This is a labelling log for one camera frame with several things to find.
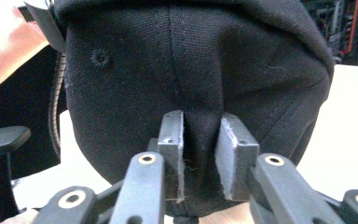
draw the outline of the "cable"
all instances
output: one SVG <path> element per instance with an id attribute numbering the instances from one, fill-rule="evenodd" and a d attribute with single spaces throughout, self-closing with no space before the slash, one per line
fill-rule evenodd
<path id="1" fill-rule="evenodd" d="M 57 54 L 56 68 L 48 102 L 48 132 L 51 143 L 57 157 L 61 159 L 61 143 L 57 125 L 57 104 L 60 96 L 63 75 L 66 69 L 66 56 L 64 53 Z"/>

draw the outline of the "black garment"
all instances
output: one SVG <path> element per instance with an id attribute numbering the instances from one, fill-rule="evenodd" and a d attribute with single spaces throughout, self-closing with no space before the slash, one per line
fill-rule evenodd
<path id="1" fill-rule="evenodd" d="M 76 141 L 111 183 L 178 109 L 186 199 L 167 203 L 167 213 L 182 223 L 235 204 L 213 160 L 223 112 L 242 120 L 262 152 L 300 161 L 333 61 L 299 1 L 56 0 L 55 13 Z"/>

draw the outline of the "embroidered hole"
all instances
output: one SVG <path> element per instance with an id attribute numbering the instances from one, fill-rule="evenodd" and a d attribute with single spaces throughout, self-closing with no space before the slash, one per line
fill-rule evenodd
<path id="1" fill-rule="evenodd" d="M 91 54 L 91 61 L 95 66 L 104 68 L 110 64 L 109 52 L 105 49 L 95 49 Z"/>

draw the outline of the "human skin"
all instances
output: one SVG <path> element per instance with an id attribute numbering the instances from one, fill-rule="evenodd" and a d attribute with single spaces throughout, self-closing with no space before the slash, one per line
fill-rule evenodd
<path id="1" fill-rule="evenodd" d="M 48 41 L 35 22 L 26 22 L 11 0 L 0 0 L 0 84 Z"/>

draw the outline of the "white table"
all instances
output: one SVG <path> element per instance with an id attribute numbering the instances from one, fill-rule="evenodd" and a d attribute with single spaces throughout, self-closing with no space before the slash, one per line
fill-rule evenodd
<path id="1" fill-rule="evenodd" d="M 68 112 L 60 116 L 62 164 L 23 178 L 14 188 L 19 208 L 42 207 L 60 189 L 86 186 L 96 193 L 109 184 L 92 169 L 78 148 Z M 348 189 L 358 189 L 358 67 L 336 66 L 327 102 L 298 171 L 310 185 L 337 200 Z M 249 204 L 204 217 L 201 223 L 253 223 Z M 166 217 L 166 223 L 172 219 Z"/>

